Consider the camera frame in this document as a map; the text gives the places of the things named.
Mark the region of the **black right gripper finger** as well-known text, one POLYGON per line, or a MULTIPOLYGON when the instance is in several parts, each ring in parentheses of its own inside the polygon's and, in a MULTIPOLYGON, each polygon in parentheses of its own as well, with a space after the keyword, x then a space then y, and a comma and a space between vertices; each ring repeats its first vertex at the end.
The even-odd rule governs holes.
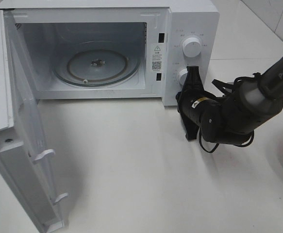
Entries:
POLYGON ((193 90, 197 92, 203 91, 203 83, 201 81, 199 67, 187 66, 187 76, 184 81, 182 91, 193 90))

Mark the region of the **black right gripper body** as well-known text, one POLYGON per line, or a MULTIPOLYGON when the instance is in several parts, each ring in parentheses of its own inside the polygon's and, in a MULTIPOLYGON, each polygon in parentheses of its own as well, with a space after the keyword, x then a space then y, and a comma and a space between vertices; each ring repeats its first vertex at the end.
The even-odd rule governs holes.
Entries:
POLYGON ((203 90, 188 90, 176 95, 178 112, 185 114, 199 127, 205 141, 226 141, 225 123, 221 104, 226 99, 203 90))

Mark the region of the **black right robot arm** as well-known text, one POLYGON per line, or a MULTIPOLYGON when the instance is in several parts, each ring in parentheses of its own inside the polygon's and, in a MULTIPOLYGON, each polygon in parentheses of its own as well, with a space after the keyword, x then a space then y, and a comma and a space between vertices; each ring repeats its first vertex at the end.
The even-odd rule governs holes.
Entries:
POLYGON ((188 66, 176 101, 187 140, 249 146, 254 130, 283 109, 283 57, 263 74, 238 77, 233 83, 213 80, 221 97, 203 87, 198 66, 188 66))

